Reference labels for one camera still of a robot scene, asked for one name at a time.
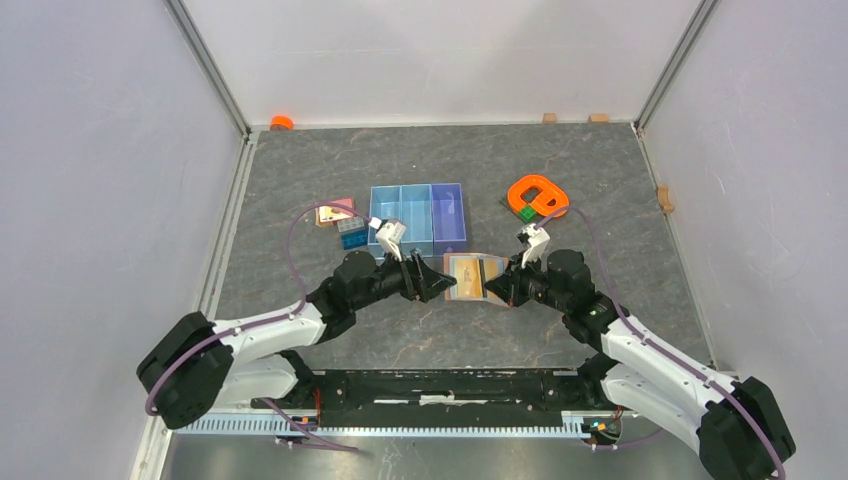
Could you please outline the wooden block right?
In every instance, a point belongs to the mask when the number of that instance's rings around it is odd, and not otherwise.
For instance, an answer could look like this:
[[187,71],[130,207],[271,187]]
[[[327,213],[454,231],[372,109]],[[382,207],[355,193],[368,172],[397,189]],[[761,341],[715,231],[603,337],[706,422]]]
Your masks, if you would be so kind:
[[588,116],[588,122],[606,124],[610,122],[610,117],[606,113],[592,113]]

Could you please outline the blue toy brick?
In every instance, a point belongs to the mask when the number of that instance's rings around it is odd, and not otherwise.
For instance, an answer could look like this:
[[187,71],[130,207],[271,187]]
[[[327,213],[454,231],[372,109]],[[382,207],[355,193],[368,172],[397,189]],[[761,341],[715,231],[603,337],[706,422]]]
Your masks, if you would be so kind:
[[347,231],[340,234],[340,240],[344,250],[365,247],[368,243],[368,232],[366,229]]

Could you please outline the blue purple drawer organizer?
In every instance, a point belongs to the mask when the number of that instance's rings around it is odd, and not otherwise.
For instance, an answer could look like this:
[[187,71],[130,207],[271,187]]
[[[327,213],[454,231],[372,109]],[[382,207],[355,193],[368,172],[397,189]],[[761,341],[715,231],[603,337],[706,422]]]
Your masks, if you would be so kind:
[[369,213],[383,220],[398,220],[406,230],[400,251],[409,255],[441,257],[468,250],[464,196],[458,183],[374,186]]

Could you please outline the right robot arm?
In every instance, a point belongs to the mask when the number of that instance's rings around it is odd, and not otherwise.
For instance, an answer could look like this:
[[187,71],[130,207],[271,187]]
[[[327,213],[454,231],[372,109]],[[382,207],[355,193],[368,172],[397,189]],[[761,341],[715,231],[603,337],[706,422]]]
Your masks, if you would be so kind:
[[632,410],[688,445],[714,479],[781,479],[797,451],[771,389],[716,371],[654,335],[596,289],[582,253],[514,256],[485,288],[511,307],[529,301],[562,313],[569,333],[596,350],[577,392],[591,408]]

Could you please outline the wooden arch block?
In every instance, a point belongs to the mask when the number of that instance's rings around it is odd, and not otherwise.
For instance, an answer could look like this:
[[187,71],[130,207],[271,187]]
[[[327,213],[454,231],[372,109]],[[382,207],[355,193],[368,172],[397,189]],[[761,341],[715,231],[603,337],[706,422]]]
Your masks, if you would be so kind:
[[659,185],[656,188],[656,197],[660,210],[663,214],[668,215],[675,210],[675,206],[670,195],[670,188],[667,185]]

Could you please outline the green toy brick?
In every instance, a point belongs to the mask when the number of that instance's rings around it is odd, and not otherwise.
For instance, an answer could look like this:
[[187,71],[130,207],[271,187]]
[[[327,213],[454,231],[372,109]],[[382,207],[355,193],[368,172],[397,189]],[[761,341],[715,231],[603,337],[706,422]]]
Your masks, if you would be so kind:
[[529,222],[532,222],[532,221],[534,221],[534,220],[536,219],[536,217],[537,217],[537,212],[536,212],[536,210],[535,210],[532,206],[530,206],[530,205],[525,205],[525,206],[524,206],[524,207],[523,207],[523,208],[522,208],[522,209],[518,212],[518,216],[519,216],[519,218],[520,218],[523,222],[525,222],[525,223],[529,223]]

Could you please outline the brown leather card holder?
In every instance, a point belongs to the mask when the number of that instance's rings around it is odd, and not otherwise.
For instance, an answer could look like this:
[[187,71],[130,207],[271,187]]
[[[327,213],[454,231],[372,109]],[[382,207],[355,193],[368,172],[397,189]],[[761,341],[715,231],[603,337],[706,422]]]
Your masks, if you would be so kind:
[[482,253],[445,253],[444,273],[456,279],[445,292],[448,301],[479,301],[501,307],[507,304],[485,288],[485,283],[504,272],[508,260]]

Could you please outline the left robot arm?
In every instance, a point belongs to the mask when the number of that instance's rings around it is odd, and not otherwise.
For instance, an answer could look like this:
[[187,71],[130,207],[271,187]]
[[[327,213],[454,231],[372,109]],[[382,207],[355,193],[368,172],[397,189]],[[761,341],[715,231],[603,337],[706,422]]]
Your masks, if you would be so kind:
[[456,283],[417,253],[377,262],[354,251],[288,307],[235,320],[188,313],[137,367],[145,411],[177,430],[218,405],[269,398],[302,407],[313,397],[314,381],[297,366],[293,349],[340,336],[355,324],[357,311],[393,295],[425,303]]

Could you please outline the orange credit card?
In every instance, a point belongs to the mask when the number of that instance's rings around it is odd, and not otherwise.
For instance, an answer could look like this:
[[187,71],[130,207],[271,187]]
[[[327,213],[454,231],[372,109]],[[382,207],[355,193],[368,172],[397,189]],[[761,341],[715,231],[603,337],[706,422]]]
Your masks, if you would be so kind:
[[451,275],[457,280],[457,284],[452,289],[454,299],[479,300],[484,297],[481,264],[477,257],[452,257]]

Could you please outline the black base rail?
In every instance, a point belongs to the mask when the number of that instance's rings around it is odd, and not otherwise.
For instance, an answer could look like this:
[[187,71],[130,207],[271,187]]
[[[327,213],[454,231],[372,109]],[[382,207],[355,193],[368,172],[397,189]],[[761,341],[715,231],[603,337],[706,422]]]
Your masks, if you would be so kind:
[[322,427],[552,426],[618,408],[577,370],[551,368],[325,370],[275,403]]

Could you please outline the pink wooden puzzle block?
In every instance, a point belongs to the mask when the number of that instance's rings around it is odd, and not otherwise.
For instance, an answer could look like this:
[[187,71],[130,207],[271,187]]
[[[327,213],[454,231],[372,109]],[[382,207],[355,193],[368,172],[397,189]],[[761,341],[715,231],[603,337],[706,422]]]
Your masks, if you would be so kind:
[[335,225],[339,221],[354,217],[351,209],[354,207],[354,199],[352,197],[339,198],[332,200],[332,203],[346,206],[346,209],[322,205],[315,209],[315,224],[319,227],[328,227]]

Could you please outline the dark transparent base plate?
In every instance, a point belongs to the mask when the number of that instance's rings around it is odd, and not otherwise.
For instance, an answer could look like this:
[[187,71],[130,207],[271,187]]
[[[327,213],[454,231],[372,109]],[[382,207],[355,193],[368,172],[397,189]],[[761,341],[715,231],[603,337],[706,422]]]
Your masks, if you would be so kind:
[[535,223],[538,227],[545,227],[546,223],[544,222],[544,219],[547,214],[553,214],[561,208],[561,205],[557,203],[556,199],[553,199],[541,202],[539,206],[536,206],[538,199],[539,196],[536,195],[533,200],[530,200],[521,208],[513,207],[506,196],[502,197],[499,202],[524,224]]

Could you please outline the clear toy brick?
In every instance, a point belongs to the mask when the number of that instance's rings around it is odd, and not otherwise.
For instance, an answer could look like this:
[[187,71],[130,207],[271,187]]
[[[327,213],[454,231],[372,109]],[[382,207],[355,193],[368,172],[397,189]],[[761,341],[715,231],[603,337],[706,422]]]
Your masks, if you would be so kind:
[[342,235],[349,234],[351,232],[366,230],[368,227],[367,221],[359,216],[341,219],[336,222],[336,226],[338,232]]

